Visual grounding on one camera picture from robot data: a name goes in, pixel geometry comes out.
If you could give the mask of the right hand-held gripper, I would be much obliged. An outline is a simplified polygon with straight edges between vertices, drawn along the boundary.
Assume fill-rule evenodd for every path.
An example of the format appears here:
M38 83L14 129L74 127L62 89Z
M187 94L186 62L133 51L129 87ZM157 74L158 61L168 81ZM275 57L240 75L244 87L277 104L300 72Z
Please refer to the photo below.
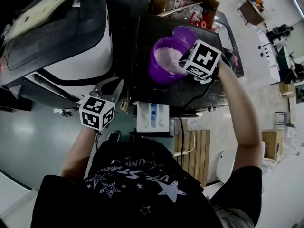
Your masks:
M206 42L197 39L194 45L180 58L178 64L197 81L209 81L222 52Z

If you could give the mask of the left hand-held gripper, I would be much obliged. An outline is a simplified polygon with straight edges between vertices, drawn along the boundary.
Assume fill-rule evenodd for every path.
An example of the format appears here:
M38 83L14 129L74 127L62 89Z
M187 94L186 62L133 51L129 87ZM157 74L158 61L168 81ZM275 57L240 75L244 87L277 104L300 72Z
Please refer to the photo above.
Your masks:
M96 131L103 130L114 119L115 103L113 102L118 102L123 86L124 80L119 77L99 82L94 91L99 96L112 95L112 102L86 95L79 107L81 124Z

